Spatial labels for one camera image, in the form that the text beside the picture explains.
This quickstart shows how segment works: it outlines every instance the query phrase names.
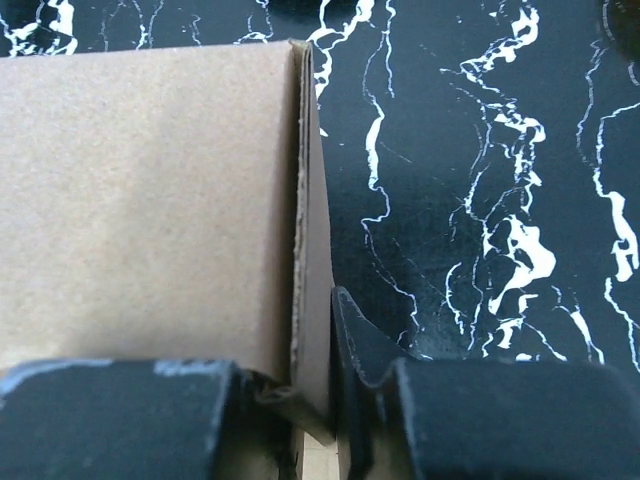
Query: white dust mark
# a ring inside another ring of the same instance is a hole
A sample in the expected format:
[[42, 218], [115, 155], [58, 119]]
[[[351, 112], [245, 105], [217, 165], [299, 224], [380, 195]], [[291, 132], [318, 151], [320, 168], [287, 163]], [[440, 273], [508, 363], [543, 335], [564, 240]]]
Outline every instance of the white dust mark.
[[271, 12], [269, 11], [269, 0], [256, 0], [256, 3], [260, 5], [260, 8], [264, 10], [265, 23], [267, 24], [268, 32], [257, 32], [253, 29], [253, 14], [247, 18], [247, 34], [240, 37], [233, 42], [234, 45], [240, 45], [247, 41], [268, 43], [269, 39], [273, 37], [273, 25], [271, 24]]
[[110, 359], [74, 358], [63, 360], [38, 360], [11, 368], [0, 381], [0, 395], [5, 396], [31, 377], [42, 373], [55, 372], [71, 367], [108, 367], [113, 364]]
[[631, 83], [633, 83], [636, 87], [640, 87], [640, 81], [638, 81], [638, 78], [636, 77], [635, 66], [636, 62], [629, 63], [629, 78], [631, 79]]
[[[333, 28], [327, 27], [325, 20], [327, 5], [329, 5], [330, 2], [331, 0], [322, 0], [319, 12], [320, 28], [311, 33], [311, 35], [309, 35], [309, 38], [307, 38], [307, 41], [313, 42], [313, 44], [325, 57], [325, 62], [322, 64], [321, 70], [314, 74], [314, 78], [316, 81], [316, 98], [318, 100], [320, 99], [320, 96], [322, 95], [324, 89], [329, 85], [329, 77], [331, 76], [331, 72], [333, 70], [333, 57], [331, 56], [331, 50], [337, 44], [346, 42], [351, 34], [355, 31], [359, 23], [367, 23], [369, 22], [369, 20], [371, 20], [373, 7], [375, 5], [375, 0], [358, 0], [358, 3], [355, 7], [355, 15], [351, 18], [351, 21], [349, 23], [345, 22], [342, 25], [343, 29], [341, 31], [337, 31]], [[337, 35], [338, 38], [334, 40], [329, 47], [320, 48], [320, 46], [318, 45], [318, 41], [330, 35]]]
[[461, 265], [462, 265], [462, 262], [458, 262], [453, 267], [451, 267], [451, 269], [447, 272], [447, 278], [445, 279], [444, 284], [446, 287], [445, 302], [447, 304], [447, 307], [451, 311], [451, 313], [453, 313], [453, 320], [454, 322], [456, 322], [456, 325], [458, 325], [458, 330], [460, 331], [460, 335], [464, 335], [464, 322], [462, 321], [462, 318], [461, 318], [464, 316], [464, 314], [460, 310], [458, 310], [456, 307], [454, 307], [453, 304], [451, 303], [451, 296], [453, 295], [453, 291], [451, 289], [451, 276], [453, 275], [453, 272]]
[[633, 363], [633, 366], [636, 368], [636, 370], [640, 373], [640, 363], [638, 361], [640, 352], [638, 352], [638, 347], [636, 347], [636, 338], [634, 335], [634, 330], [640, 330], [640, 325], [638, 325], [625, 310], [620, 308], [618, 303], [613, 299], [613, 281], [611, 280], [611, 278], [607, 278], [605, 280], [604, 298], [611, 304], [616, 313], [624, 318], [625, 322], [627, 322], [627, 337], [629, 339], [629, 349], [631, 351], [631, 362]]
[[153, 364], [153, 373], [162, 377], [214, 376], [227, 371], [231, 364], [229, 361], [156, 360]]
[[591, 68], [585, 73], [584, 78], [587, 81], [587, 85], [589, 86], [589, 104], [582, 116], [582, 119], [578, 122], [578, 129], [576, 132], [576, 145], [578, 148], [578, 153], [580, 153], [580, 157], [584, 163], [587, 163], [587, 155], [584, 153], [582, 149], [582, 132], [584, 132], [584, 124], [589, 119], [589, 114], [591, 113], [591, 109], [595, 103], [594, 90], [593, 90], [593, 77], [592, 75], [600, 68], [600, 63], [602, 62], [602, 56], [607, 51], [606, 48], [601, 48], [598, 40], [591, 43], [591, 48], [594, 49], [593, 55], [591, 57]]
[[[509, 252], [504, 255], [515, 263], [516, 268], [502, 292], [488, 302], [487, 308], [494, 315], [498, 313], [498, 308], [500, 308], [506, 292], [513, 289], [523, 289], [534, 280], [551, 276], [556, 266], [555, 255], [540, 243], [540, 229], [538, 227], [525, 225], [515, 215], [509, 215], [506, 220], [511, 225], [511, 232], [507, 246]], [[516, 259], [517, 250], [529, 257], [531, 267]]]
[[200, 41], [200, 29], [198, 28], [198, 22], [202, 20], [198, 15], [193, 15], [194, 20], [191, 22], [191, 40], [193, 43], [202, 46], [202, 42]]
[[601, 198], [608, 198], [611, 202], [611, 216], [613, 225], [618, 235], [618, 240], [613, 243], [611, 254], [615, 256], [618, 264], [618, 273], [616, 280], [626, 282], [633, 275], [633, 271], [640, 267], [640, 258], [638, 256], [638, 238], [624, 217], [625, 198], [616, 191], [604, 193], [604, 187], [600, 181], [600, 168], [603, 164], [602, 150], [604, 149], [604, 127], [607, 120], [616, 118], [623, 112], [628, 112], [640, 107], [640, 102], [621, 107], [615, 110], [611, 115], [606, 115], [600, 119], [600, 127], [598, 128], [597, 144], [596, 144], [596, 160], [598, 166], [593, 171], [593, 183], [595, 184], [596, 193]]
[[538, 334], [538, 336], [540, 337], [540, 340], [542, 340], [543, 345], [546, 346], [547, 349], [549, 349], [549, 351], [553, 354], [554, 357], [556, 357], [558, 360], [562, 360], [563, 362], [566, 362], [568, 360], [567, 357], [562, 355], [560, 352], [557, 352], [554, 350], [554, 348], [551, 346], [551, 344], [547, 340], [547, 337], [544, 333], [542, 333], [540, 330], [538, 330], [537, 328], [533, 327], [528, 323], [525, 323], [524, 325], [526, 327], [529, 327], [531, 330], [533, 330]]

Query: white marble vein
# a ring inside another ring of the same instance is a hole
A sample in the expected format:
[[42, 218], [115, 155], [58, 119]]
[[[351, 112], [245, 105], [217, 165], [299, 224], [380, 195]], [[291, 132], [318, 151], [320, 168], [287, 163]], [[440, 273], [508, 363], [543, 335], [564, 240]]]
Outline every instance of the white marble vein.
[[[499, 9], [500, 17], [505, 17], [504, 4]], [[498, 12], [489, 12], [498, 18]], [[460, 64], [457, 71], [443, 68], [443, 74], [453, 74], [456, 78], [464, 78], [469, 82], [465, 86], [464, 82], [452, 81], [451, 85], [456, 90], [464, 93], [472, 99], [479, 107], [481, 122], [484, 125], [484, 135], [478, 133], [479, 148], [473, 165], [470, 169], [472, 179], [469, 191], [462, 200], [461, 206], [452, 212], [449, 223], [455, 235], [455, 218], [459, 211], [464, 211], [466, 215], [482, 226], [482, 258], [487, 258], [490, 252], [495, 252], [502, 257], [509, 258], [513, 263], [513, 274], [506, 282], [505, 286], [495, 293], [491, 298], [486, 298], [482, 289], [475, 284], [475, 276], [480, 261], [480, 256], [476, 257], [473, 266], [473, 286], [481, 292], [480, 300], [473, 312], [472, 325], [476, 325], [483, 305], [486, 303], [487, 312], [499, 322], [495, 333], [500, 332], [500, 340], [497, 346], [503, 349], [511, 347], [514, 330], [520, 330], [525, 323], [527, 301], [537, 297], [537, 294], [529, 293], [529, 290], [536, 289], [536, 280], [548, 278], [552, 275], [556, 267], [556, 259], [553, 252], [542, 245], [540, 228], [532, 224], [530, 209], [534, 201], [533, 188], [542, 185], [542, 179], [534, 171], [536, 160], [536, 144], [545, 141], [546, 133], [543, 125], [535, 118], [525, 115], [518, 110], [517, 99], [508, 97], [499, 88], [487, 84], [484, 75], [496, 68], [499, 62], [512, 63], [516, 61], [518, 50], [533, 44], [539, 34], [540, 17], [536, 8], [528, 1], [521, 2], [519, 17], [509, 20], [512, 35], [494, 41], [489, 48], [479, 57], [466, 60]], [[516, 140], [510, 144], [493, 141], [494, 132], [511, 129], [517, 133]], [[488, 160], [488, 149], [497, 147], [502, 149], [505, 159], [513, 166], [513, 187], [505, 190], [493, 205], [487, 215], [476, 212], [474, 201], [476, 191], [481, 184], [484, 175], [490, 168], [495, 168]], [[520, 207], [517, 211], [511, 211], [501, 220], [496, 221], [495, 217], [499, 209], [504, 209], [504, 201], [507, 197], [519, 194]], [[498, 247], [494, 236], [498, 227], [504, 224], [509, 225], [509, 235], [506, 242], [506, 249]], [[525, 263], [519, 259], [524, 254], [529, 262]], [[517, 318], [500, 318], [499, 310], [507, 292], [518, 292], [518, 305], [520, 316]], [[454, 314], [454, 320], [459, 323], [460, 314]], [[472, 337], [469, 348], [476, 339], [476, 329], [472, 329]], [[539, 334], [542, 343], [557, 358], [564, 357], [556, 352], [546, 341], [544, 334]], [[483, 356], [487, 355], [486, 348], [496, 338], [490, 335], [482, 345]]]
[[189, 25], [189, 28], [191, 29], [191, 40], [193, 40], [193, 43], [195, 43], [197, 46], [201, 47], [202, 42], [200, 41], [200, 29], [198, 28], [198, 23], [200, 22], [200, 20], [202, 20], [202, 18], [195, 14], [193, 14], [192, 17], [193, 22], [191, 22], [191, 24]]
[[[355, 12], [350, 21], [343, 23], [342, 30], [336, 30], [332, 27], [327, 26], [326, 23], [326, 9], [330, 2], [331, 0], [323, 0], [321, 2], [319, 10], [320, 28], [312, 32], [307, 39], [307, 41], [313, 42], [313, 44], [320, 51], [321, 55], [324, 57], [324, 62], [322, 63], [320, 71], [315, 73], [316, 97], [318, 98], [320, 104], [322, 103], [322, 94], [324, 90], [329, 86], [331, 73], [333, 71], [333, 49], [340, 43], [348, 41], [349, 37], [353, 34], [359, 24], [365, 23], [371, 25], [373, 8], [375, 6], [374, 0], [359, 0], [355, 6]], [[365, 231], [365, 244], [368, 246], [369, 251], [371, 252], [371, 255], [374, 259], [373, 266], [375, 270], [378, 272], [380, 278], [388, 285], [390, 285], [397, 293], [400, 293], [401, 295], [410, 299], [412, 304], [412, 312], [410, 313], [411, 322], [416, 329], [419, 329], [420, 325], [417, 320], [418, 305], [416, 297], [414, 294], [403, 289], [395, 280], [393, 275], [385, 268], [383, 262], [376, 252], [373, 235], [370, 229], [370, 225], [372, 223], [381, 223], [391, 214], [391, 202], [389, 199], [389, 195], [385, 191], [384, 187], [379, 184], [380, 178], [378, 173], [378, 166], [380, 162], [380, 157], [377, 150], [378, 137], [380, 134], [380, 129], [382, 128], [382, 123], [385, 119], [385, 112], [380, 106], [376, 94], [369, 89], [367, 84], [367, 76], [371, 64], [384, 50], [384, 62], [387, 71], [386, 93], [388, 93], [391, 98], [395, 97], [395, 92], [393, 90], [393, 70], [391, 68], [391, 57], [393, 53], [393, 45], [391, 42], [391, 26], [393, 19], [397, 14], [397, 11], [393, 6], [392, 0], [385, 1], [385, 11], [388, 15], [385, 23], [385, 28], [380, 32], [380, 43], [376, 50], [367, 59], [365, 71], [362, 77], [362, 95], [365, 100], [375, 109], [377, 114], [376, 118], [371, 124], [371, 127], [369, 128], [369, 131], [366, 134], [364, 142], [364, 149], [367, 154], [367, 164], [369, 166], [369, 179], [367, 185], [370, 190], [382, 195], [385, 208], [384, 211], [378, 215], [363, 218], [360, 223], [362, 224], [362, 227]], [[329, 43], [328, 46], [322, 46], [320, 42], [326, 38], [333, 38], [333, 40], [331, 41], [331, 43]], [[328, 136], [328, 134], [324, 130], [322, 130], [322, 133], [324, 136]], [[408, 333], [408, 331], [401, 332], [398, 337], [398, 342], [400, 342]]]
[[4, 402], [5, 396], [13, 392], [25, 381], [32, 377], [35, 377], [36, 375], [51, 373], [57, 370], [66, 370], [67, 368], [73, 367], [106, 368], [111, 365], [113, 365], [113, 360], [101, 358], [36, 360], [29, 363], [23, 363], [9, 369], [9, 371], [0, 381], [0, 399], [2, 399], [2, 402]]
[[[135, 50], [140, 50], [141, 48], [153, 48], [153, 27], [155, 21], [160, 14], [161, 10], [165, 6], [165, 0], [157, 0], [153, 4], [153, 11], [149, 16], [149, 21], [146, 21], [146, 15], [140, 6], [139, 0], [118, 0], [115, 8], [111, 12], [107, 12], [105, 10], [104, 16], [102, 18], [102, 25], [100, 28], [100, 36], [102, 37], [102, 42], [104, 44], [104, 51], [109, 50], [109, 32], [108, 30], [111, 27], [112, 22], [116, 19], [119, 13], [121, 13], [122, 9], [125, 8], [133, 8], [138, 16], [138, 30], [140, 31], [140, 36], [136, 41], [133, 42], [135, 45]], [[195, 20], [192, 23], [192, 27], [195, 26], [197, 29], [197, 21]]]
[[[44, 8], [52, 8], [56, 11], [56, 18], [43, 25], [41, 16]], [[73, 35], [73, 15], [75, 9], [69, 0], [41, 0], [33, 22], [20, 28], [12, 28], [0, 15], [0, 25], [4, 37], [11, 42], [9, 57], [23, 55], [71, 55], [78, 48], [78, 40]], [[56, 32], [57, 35], [47, 48], [42, 48], [35, 43], [33, 35], [38, 29], [47, 29]]]
[[[604, 31], [609, 40], [615, 41], [613, 33], [609, 27], [608, 21], [608, 6], [609, 1], [606, 1], [602, 7], [602, 23], [604, 26]], [[634, 232], [631, 224], [625, 218], [624, 209], [626, 199], [625, 197], [615, 190], [605, 189], [605, 186], [602, 182], [602, 166], [605, 164], [605, 130], [606, 126], [609, 122], [615, 121], [619, 117], [627, 114], [628, 112], [635, 110], [640, 107], [640, 102], [633, 103], [630, 105], [626, 105], [620, 108], [615, 109], [609, 115], [604, 115], [600, 117], [598, 120], [598, 129], [595, 135], [595, 152], [592, 155], [589, 155], [589, 145], [592, 145], [590, 139], [585, 141], [585, 125], [587, 122], [591, 121], [591, 113], [596, 105], [596, 93], [595, 93], [595, 85], [594, 85], [594, 75], [600, 69], [602, 64], [602, 59], [610, 51], [606, 47], [602, 47], [600, 44], [600, 40], [597, 40], [591, 44], [591, 47], [594, 50], [594, 53], [591, 57], [590, 68], [587, 70], [584, 78], [587, 82], [588, 86], [588, 104], [585, 109], [584, 115], [580, 122], [577, 125], [576, 131], [576, 147], [581, 156], [582, 161], [588, 165], [592, 169], [592, 181], [594, 184], [596, 194], [602, 198], [606, 199], [611, 205], [611, 222], [613, 224], [614, 231], [616, 236], [618, 237], [611, 246], [611, 255], [613, 255], [616, 265], [617, 271], [615, 273], [615, 280], [612, 277], [607, 277], [604, 280], [604, 299], [607, 303], [611, 305], [613, 310], [618, 314], [628, 326], [628, 342], [629, 342], [629, 350], [631, 355], [631, 362], [634, 365], [635, 369], [640, 372], [640, 366], [638, 364], [638, 343], [640, 341], [640, 332], [638, 332], [638, 324], [629, 316], [629, 314], [615, 301], [614, 299], [614, 285], [615, 283], [624, 283], [627, 282], [635, 273], [638, 268], [640, 268], [640, 258], [638, 254], [638, 239], [637, 235]], [[633, 62], [629, 65], [629, 77], [632, 83], [635, 85], [636, 80], [633, 71]], [[580, 312], [580, 308], [576, 305], [573, 311], [569, 311], [565, 307], [561, 307], [567, 313], [569, 313], [574, 320], [575, 324], [583, 333], [583, 337], [587, 342], [589, 347], [589, 355], [591, 355], [591, 349], [595, 349], [591, 341], [591, 336], [588, 334], [587, 322], [582, 316]], [[598, 360], [600, 363], [604, 363], [604, 353], [595, 349], [598, 353]]]
[[247, 18], [247, 33], [237, 39], [234, 44], [239, 45], [245, 42], [262, 42], [268, 43], [273, 37], [273, 25], [271, 24], [271, 12], [269, 11], [269, 0], [256, 0], [256, 3], [264, 11], [264, 21], [267, 26], [267, 32], [261, 32], [253, 29], [253, 15]]
[[447, 278], [444, 281], [445, 286], [445, 303], [449, 308], [449, 311], [453, 314], [453, 321], [458, 325], [458, 331], [460, 335], [464, 335], [464, 322], [462, 321], [462, 317], [465, 316], [464, 312], [458, 310], [453, 303], [451, 302], [451, 297], [453, 296], [453, 287], [451, 286], [451, 276], [453, 272], [456, 271], [458, 267], [462, 265], [462, 262], [456, 263], [453, 267], [449, 269], [447, 272]]

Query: corrugated cardboard edge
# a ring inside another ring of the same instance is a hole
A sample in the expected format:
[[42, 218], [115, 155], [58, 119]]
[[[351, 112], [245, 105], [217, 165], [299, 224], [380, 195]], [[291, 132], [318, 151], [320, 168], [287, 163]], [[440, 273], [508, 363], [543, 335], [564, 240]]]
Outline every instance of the corrugated cardboard edge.
[[333, 286], [329, 211], [312, 47], [302, 41], [290, 40], [290, 43], [300, 78], [290, 353], [292, 387], [262, 392], [260, 401], [327, 445], [335, 440], [329, 395]]

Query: brown cardboard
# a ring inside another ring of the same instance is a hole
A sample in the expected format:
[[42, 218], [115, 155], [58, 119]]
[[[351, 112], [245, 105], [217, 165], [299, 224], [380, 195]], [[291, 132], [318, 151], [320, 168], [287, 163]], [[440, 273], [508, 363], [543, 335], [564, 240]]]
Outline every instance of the brown cardboard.
[[231, 358], [292, 383], [290, 397], [328, 418], [332, 277], [310, 52], [0, 59], [11, 119], [0, 369]]

